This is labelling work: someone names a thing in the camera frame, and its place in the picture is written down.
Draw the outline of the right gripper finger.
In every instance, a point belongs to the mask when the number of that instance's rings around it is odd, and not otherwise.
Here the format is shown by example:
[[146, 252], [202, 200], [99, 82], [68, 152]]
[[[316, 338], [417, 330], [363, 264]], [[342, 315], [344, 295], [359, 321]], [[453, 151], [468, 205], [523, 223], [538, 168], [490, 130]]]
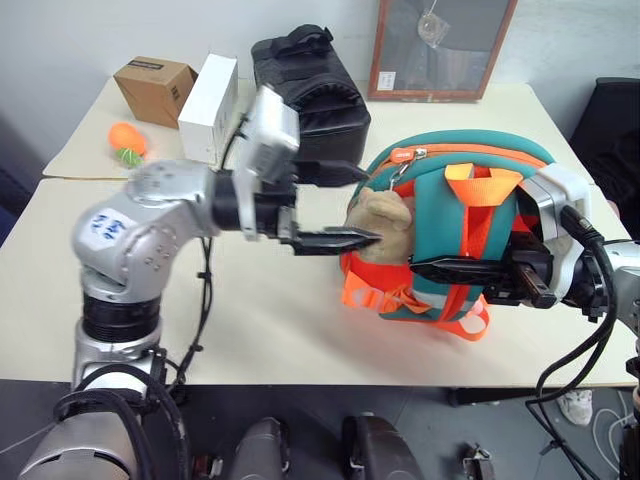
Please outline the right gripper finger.
[[446, 257], [412, 261], [410, 270], [426, 280], [450, 285], [488, 286], [506, 278], [506, 267], [500, 261], [472, 257]]
[[517, 213], [514, 231], [530, 233], [539, 241], [544, 240], [539, 208], [535, 200], [521, 187], [516, 189]]

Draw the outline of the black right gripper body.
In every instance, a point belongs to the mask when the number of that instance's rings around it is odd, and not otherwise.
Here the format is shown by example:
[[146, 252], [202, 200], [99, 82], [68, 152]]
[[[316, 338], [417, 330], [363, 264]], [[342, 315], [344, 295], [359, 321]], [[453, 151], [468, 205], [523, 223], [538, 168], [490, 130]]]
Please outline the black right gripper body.
[[496, 286], [487, 288], [487, 302], [551, 308], [557, 302], [550, 288], [553, 260], [533, 233], [512, 232], [501, 260], [504, 273]]

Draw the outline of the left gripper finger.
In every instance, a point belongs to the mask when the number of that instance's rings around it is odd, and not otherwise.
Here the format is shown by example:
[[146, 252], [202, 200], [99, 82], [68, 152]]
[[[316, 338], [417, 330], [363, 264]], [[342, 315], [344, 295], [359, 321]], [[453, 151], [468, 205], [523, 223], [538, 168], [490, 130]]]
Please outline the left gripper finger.
[[364, 170], [348, 161], [322, 160], [297, 164], [297, 183], [302, 185], [337, 188], [357, 184], [368, 178], [369, 175]]
[[289, 245], [296, 256], [336, 256], [369, 247], [381, 240], [378, 233], [341, 226], [316, 232], [297, 231]]

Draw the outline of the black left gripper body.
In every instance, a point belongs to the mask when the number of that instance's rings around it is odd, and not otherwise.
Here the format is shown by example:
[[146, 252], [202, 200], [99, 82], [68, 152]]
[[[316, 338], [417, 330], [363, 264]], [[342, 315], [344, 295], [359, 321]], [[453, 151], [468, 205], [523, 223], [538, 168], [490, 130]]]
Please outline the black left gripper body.
[[255, 194], [256, 231], [290, 246], [320, 246], [318, 232], [298, 229], [295, 220], [297, 168], [286, 163], [274, 183], [261, 181]]

